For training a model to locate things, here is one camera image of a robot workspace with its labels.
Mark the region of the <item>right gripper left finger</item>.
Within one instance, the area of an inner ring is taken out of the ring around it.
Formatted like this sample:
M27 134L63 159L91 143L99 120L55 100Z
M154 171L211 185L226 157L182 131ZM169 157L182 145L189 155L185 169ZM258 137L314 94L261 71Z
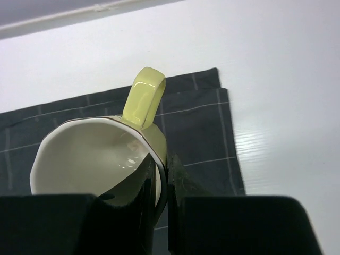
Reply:
M1 197L1 254L151 254L156 166L107 194Z

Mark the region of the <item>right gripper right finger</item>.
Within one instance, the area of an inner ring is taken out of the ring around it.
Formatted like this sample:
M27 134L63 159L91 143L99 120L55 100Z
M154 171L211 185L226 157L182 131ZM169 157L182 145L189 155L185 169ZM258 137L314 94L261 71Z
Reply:
M177 155L168 168L171 254L321 254L307 212L279 195L215 196L196 183Z

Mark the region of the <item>pale yellow paper cup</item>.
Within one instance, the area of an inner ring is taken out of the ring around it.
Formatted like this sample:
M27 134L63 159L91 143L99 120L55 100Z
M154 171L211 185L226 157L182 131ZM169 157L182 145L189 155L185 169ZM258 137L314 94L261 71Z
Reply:
M66 121L42 140L30 173L32 194L113 192L112 204L129 201L143 181L137 170L150 156L155 168L154 220L166 205L166 138L154 124L165 76L144 67L130 89L123 113Z

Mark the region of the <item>dark checked cloth napkin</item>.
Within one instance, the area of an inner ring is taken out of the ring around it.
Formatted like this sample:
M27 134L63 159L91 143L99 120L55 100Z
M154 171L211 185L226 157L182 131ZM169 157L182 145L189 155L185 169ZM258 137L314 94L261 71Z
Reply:
M29 196L43 138L66 121L121 115L130 86L1 111L1 196ZM154 118L189 177L215 196L243 195L227 89L216 68L168 77Z

